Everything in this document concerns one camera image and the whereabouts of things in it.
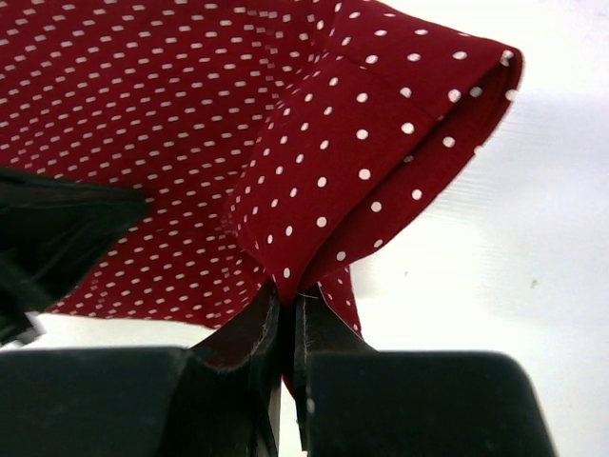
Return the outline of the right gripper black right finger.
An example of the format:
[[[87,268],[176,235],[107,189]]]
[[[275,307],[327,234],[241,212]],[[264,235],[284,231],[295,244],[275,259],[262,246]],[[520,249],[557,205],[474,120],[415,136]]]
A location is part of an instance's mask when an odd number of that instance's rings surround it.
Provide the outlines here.
[[[552,456],[531,381],[484,351],[378,351],[318,288],[295,306],[292,386],[310,456]]]

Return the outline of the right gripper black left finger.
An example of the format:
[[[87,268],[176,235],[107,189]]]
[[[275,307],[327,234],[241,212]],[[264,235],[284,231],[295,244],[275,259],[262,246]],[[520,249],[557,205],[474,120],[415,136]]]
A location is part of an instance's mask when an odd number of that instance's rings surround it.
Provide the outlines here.
[[[280,304],[265,285],[192,348],[1,355],[5,456],[274,456]]]

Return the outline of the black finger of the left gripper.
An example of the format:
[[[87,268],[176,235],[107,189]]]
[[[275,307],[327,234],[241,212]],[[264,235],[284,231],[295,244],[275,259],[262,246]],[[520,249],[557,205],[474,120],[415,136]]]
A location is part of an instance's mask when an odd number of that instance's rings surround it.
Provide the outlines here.
[[[77,288],[147,214],[136,189],[1,169],[1,340],[30,343],[30,319]]]

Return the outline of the red polka dot skirt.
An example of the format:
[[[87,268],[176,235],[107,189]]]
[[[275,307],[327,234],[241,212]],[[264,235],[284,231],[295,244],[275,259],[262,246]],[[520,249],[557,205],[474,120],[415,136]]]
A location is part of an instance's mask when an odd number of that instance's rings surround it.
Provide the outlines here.
[[[461,172],[515,48],[378,1],[5,1],[1,161],[149,214],[51,311],[220,328],[266,281],[361,327],[350,265]]]

